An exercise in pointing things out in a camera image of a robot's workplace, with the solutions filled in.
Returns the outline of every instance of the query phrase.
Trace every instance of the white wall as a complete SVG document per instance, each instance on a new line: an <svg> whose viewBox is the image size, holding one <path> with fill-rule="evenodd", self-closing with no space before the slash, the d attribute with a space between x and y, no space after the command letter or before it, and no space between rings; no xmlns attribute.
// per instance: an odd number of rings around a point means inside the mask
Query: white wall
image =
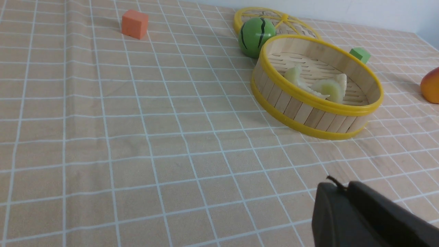
<svg viewBox="0 0 439 247"><path fill-rule="evenodd" d="M421 30L426 19L439 23L438 0L189 0L224 7L268 7L287 14L393 30Z"/></svg>
<svg viewBox="0 0 439 247"><path fill-rule="evenodd" d="M439 14L437 13L439 11L439 1L430 6L431 11L436 12L436 15L428 15L424 18L416 34L439 50Z"/></svg>

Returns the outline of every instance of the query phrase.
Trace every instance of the yellow rim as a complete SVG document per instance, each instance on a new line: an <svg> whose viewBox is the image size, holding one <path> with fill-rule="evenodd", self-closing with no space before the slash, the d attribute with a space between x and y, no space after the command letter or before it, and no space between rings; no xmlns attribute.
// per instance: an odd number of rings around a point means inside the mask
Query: yellow rim
<svg viewBox="0 0 439 247"><path fill-rule="evenodd" d="M252 79L250 81L250 85L252 88L252 92L256 98L256 100L259 102L259 104L275 119L277 119L279 122L285 124L286 126L290 127L293 130L296 130L298 132L304 133L309 136L313 136L316 138L321 139L327 139L327 140L346 140L349 138L352 138L356 136L358 133L360 133L366 125L361 127L359 130L349 133L333 133L333 132L326 132L321 130L316 130L311 127L305 126L297 121L294 121L293 119L285 116L281 112L279 112L276 108L274 108L272 105L270 105L267 100L264 99L262 94L258 91L255 85L255 80L252 75Z"/></svg>
<svg viewBox="0 0 439 247"><path fill-rule="evenodd" d="M317 42L319 44L328 46L332 49L335 49L338 52L343 53L344 55L348 56L352 60L354 60L356 63L358 63L360 66L362 66L377 82L378 88L380 90L380 98L370 104L370 105L364 105L364 106L354 106L354 105L343 105L343 104L337 104L328 100L321 99L315 95L312 95L297 86L293 85L289 81L287 81L277 70L273 67L273 65L268 60L268 57L266 55L266 47L269 43L277 40L277 39L285 39L285 38L295 38L295 39L303 39L303 40L310 40L312 42ZM337 115L344 115L344 116L365 116L373 113L382 103L384 93L383 89L381 87L381 83L379 79L374 75L372 70L370 70L364 63L362 63L360 60L358 60L356 57L352 56L348 52L336 47L335 45L326 43L321 40L317 40L311 37L302 36L302 35L278 35L273 38L270 38L267 40L267 42L262 46L261 53L259 55L259 61L261 64L262 69L267 73L268 77L282 90L287 92L289 95L293 96L297 100L308 104L312 107L315 107L317 109L323 110L325 112L337 114Z"/></svg>
<svg viewBox="0 0 439 247"><path fill-rule="evenodd" d="M265 17L265 18L270 18L270 19L275 19L275 20L280 20L279 25L281 23L285 23L286 25L288 25L290 28L292 28L296 33L297 30L296 28L291 24L291 22L296 22L301 24L302 26L306 27L307 29L311 30L317 37L317 39L321 40L322 37L320 36L319 33L317 33L312 27L310 27L309 25L307 25L306 23L300 21L299 19L297 19L296 17L293 16L289 16L287 14L284 14L282 12L273 10L273 9L269 9L269 8L263 8L263 7L247 7L247 8L243 8L238 10L235 13L235 17L234 17L234 22L233 22L233 29L235 29L236 33L239 33L239 30L241 30L242 27L242 20L241 20L241 16L254 16L254 17L259 17L259 15L252 15L252 14L244 14L244 12L249 11L249 10L267 10L267 11L271 11L275 14L277 14L279 16L279 18L274 18L271 16L261 16L261 17Z"/></svg>

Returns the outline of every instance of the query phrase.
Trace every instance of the orange fruit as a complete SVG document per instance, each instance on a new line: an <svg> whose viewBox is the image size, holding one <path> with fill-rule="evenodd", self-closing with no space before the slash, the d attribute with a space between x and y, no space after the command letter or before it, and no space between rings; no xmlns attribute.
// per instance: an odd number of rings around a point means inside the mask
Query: orange fruit
<svg viewBox="0 0 439 247"><path fill-rule="evenodd" d="M439 67L422 78L421 92L428 102L439 104Z"/></svg>

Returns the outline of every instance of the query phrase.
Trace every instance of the beige tablecloth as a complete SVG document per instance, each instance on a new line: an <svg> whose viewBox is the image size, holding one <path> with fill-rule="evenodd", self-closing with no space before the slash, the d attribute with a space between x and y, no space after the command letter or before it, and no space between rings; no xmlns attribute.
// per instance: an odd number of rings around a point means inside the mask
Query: beige tablecloth
<svg viewBox="0 0 439 247"><path fill-rule="evenodd" d="M362 46L385 100L355 139L274 120L234 10L174 0L0 0L2 247L313 246L316 185L361 180L439 224L439 52L412 33L304 19ZM148 35L120 33L128 9Z"/></svg>

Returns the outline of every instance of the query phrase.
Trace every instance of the green cube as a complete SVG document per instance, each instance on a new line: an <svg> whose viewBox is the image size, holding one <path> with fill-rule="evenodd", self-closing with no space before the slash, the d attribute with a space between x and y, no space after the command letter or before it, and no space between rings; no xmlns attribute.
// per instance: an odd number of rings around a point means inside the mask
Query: green cube
<svg viewBox="0 0 439 247"><path fill-rule="evenodd" d="M366 64L369 58L371 58L371 55L361 47L351 49L349 53L358 58L358 60L362 61L364 64Z"/></svg>

